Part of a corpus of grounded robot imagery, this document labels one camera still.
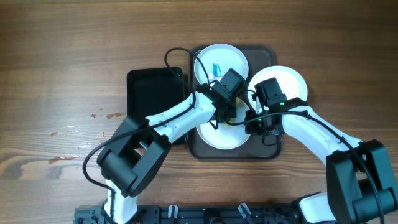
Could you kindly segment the white plate blue stain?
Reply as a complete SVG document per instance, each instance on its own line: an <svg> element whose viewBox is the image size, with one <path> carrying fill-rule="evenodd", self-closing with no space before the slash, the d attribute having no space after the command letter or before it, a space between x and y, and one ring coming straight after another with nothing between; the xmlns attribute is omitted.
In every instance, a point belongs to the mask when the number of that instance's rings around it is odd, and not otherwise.
<svg viewBox="0 0 398 224"><path fill-rule="evenodd" d="M251 78L248 89L254 91L256 84L271 78L276 78L282 93L290 100L290 103L284 101L283 105L278 104L276 112L288 111L301 106L302 103L299 100L292 101L294 98L300 98L302 101L307 102L308 88L305 80L297 71L285 66L276 65L260 70Z"/></svg>

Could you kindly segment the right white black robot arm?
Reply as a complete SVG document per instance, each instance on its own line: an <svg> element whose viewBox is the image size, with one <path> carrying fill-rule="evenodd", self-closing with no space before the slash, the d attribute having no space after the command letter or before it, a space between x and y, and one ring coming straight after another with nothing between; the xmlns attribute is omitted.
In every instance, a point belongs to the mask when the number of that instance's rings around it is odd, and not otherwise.
<svg viewBox="0 0 398 224"><path fill-rule="evenodd" d="M397 183L389 155L376 140L362 141L340 131L307 105L282 102L247 111L250 134L282 134L298 140L326 167L325 193L306 196L298 206L307 223L367 223L397 210Z"/></svg>

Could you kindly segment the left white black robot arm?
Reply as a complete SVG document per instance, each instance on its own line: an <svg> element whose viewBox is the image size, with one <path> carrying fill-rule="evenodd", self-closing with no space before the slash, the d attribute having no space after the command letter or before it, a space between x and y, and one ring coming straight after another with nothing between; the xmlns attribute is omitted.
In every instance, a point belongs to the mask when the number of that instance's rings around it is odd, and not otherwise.
<svg viewBox="0 0 398 224"><path fill-rule="evenodd" d="M172 144L191 129L224 115L234 93L194 91L170 109L139 120L128 116L114 135L99 146L97 164L106 179L105 214L111 223L129 223L137 197L158 173Z"/></svg>

